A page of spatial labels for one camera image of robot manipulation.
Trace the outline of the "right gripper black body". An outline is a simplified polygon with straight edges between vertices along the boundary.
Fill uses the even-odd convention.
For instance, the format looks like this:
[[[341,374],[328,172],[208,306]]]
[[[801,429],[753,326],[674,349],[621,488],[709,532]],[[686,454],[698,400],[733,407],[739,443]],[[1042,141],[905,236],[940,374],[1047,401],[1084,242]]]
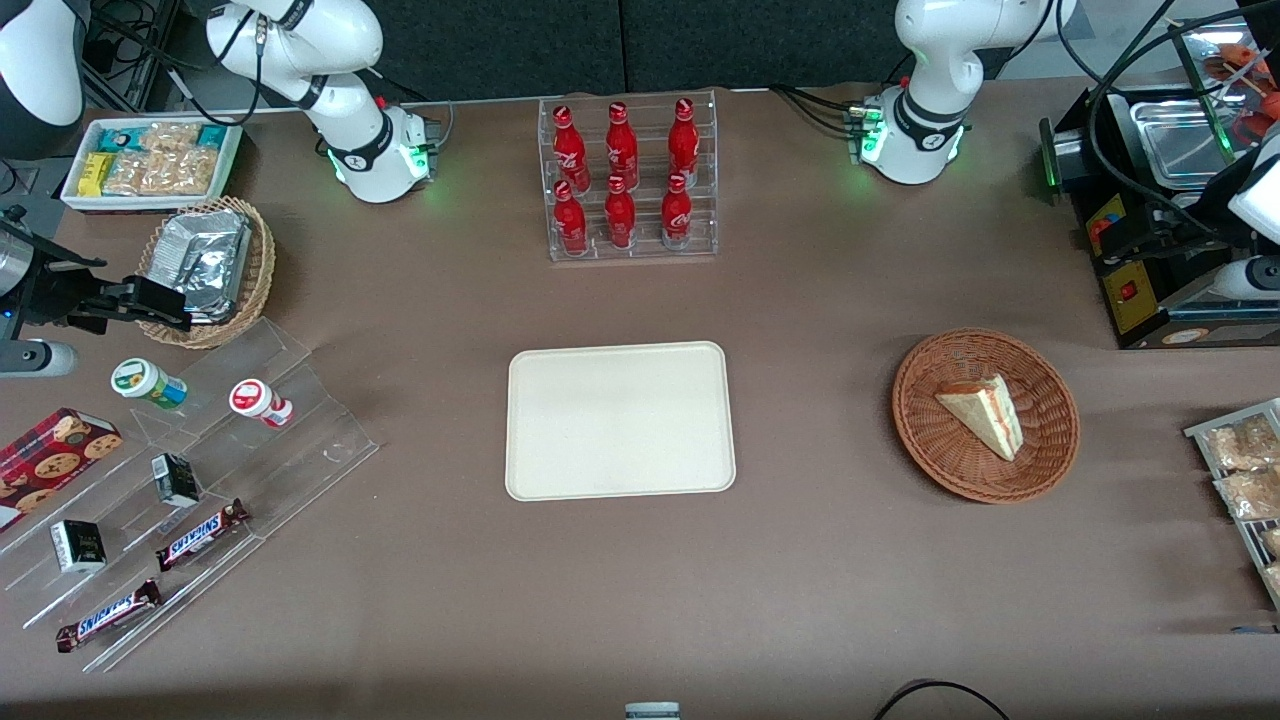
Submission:
[[[100,258],[83,258],[40,236],[3,236],[3,333],[23,325],[61,327],[68,307],[96,299],[102,283],[92,269]]]

